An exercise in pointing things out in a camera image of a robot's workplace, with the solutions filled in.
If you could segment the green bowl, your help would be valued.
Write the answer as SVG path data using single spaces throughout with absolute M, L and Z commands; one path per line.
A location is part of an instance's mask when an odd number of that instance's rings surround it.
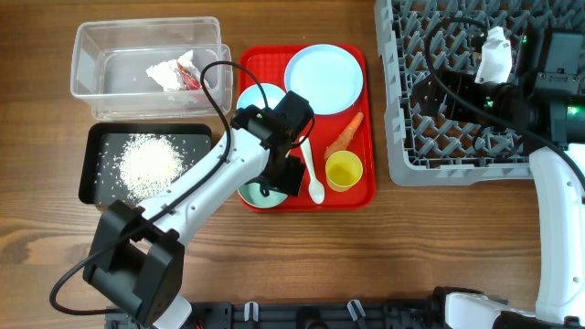
M 259 209 L 277 207 L 287 198 L 286 194 L 273 190 L 268 190 L 267 196 L 261 192 L 261 185 L 258 183 L 246 184 L 238 189 L 239 196 L 244 203 Z

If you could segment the orange carrot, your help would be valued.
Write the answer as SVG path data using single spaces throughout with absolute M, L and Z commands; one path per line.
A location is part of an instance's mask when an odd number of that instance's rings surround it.
M 337 139 L 326 148 L 324 152 L 325 160 L 327 160 L 332 154 L 339 151 L 344 151 L 347 148 L 347 146 L 352 141 L 357 129 L 360 127 L 363 119 L 364 114 L 362 112 L 356 114 L 356 116 L 351 120 L 346 128 L 339 134 Z

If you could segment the light blue bowl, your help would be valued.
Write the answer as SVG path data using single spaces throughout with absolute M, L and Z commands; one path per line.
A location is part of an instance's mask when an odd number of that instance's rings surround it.
M 261 86 L 266 95 L 268 107 L 270 109 L 274 109 L 284 98 L 284 90 L 270 83 L 262 83 Z M 258 107 L 259 109 L 263 109 L 265 107 L 265 102 L 261 94 L 261 90 L 256 84 L 248 87 L 240 94 L 237 101 L 237 109 L 245 109 L 251 105 Z

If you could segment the red foil wrapper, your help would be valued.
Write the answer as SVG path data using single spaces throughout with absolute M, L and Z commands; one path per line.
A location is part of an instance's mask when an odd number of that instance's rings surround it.
M 198 78 L 199 71 L 195 67 L 177 63 L 180 76 L 188 90 L 201 90 L 202 84 Z

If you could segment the white rice pile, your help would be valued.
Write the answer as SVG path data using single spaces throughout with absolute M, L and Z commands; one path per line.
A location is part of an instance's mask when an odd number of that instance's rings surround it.
M 194 138 L 174 134 L 111 133 L 102 138 L 94 203 L 136 205 L 163 191 L 198 160 Z

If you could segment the white napkin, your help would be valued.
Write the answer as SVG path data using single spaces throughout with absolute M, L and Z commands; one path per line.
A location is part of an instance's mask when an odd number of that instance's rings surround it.
M 194 51 L 190 50 L 187 51 L 182 56 L 180 56 L 178 59 L 171 59 L 153 65 L 150 68 L 148 68 L 145 72 L 147 76 L 153 79 L 158 85 L 160 85 L 164 89 L 164 91 L 188 90 L 180 76 L 177 63 L 197 68 L 194 65 L 193 57 Z M 205 85 L 207 88 L 209 88 L 209 83 L 205 79 L 201 78 L 201 71 L 199 69 L 198 71 L 199 71 L 198 78 L 202 86 Z

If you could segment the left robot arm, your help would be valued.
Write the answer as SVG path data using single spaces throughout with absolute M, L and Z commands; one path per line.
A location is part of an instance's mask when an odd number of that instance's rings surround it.
M 220 142 L 191 169 L 136 207 L 101 214 L 85 282 L 138 324 L 178 328 L 191 313 L 180 296 L 186 246 L 240 187 L 298 196 L 305 166 L 291 154 L 314 122 L 309 102 L 289 91 L 273 108 L 240 108 Z

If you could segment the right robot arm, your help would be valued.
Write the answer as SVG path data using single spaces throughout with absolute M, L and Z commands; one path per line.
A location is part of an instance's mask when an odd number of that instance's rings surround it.
M 437 70 L 431 42 L 455 24 L 479 27 L 475 75 Z M 429 77 L 412 95 L 424 114 L 446 108 L 450 119 L 510 129 L 526 142 L 537 190 L 541 272 L 534 313 L 491 300 L 481 292 L 441 294 L 447 328 L 581 328 L 584 325 L 584 97 L 578 59 L 584 36 L 576 30 L 530 29 L 512 57 L 501 27 L 467 18 L 442 20 L 424 40 Z

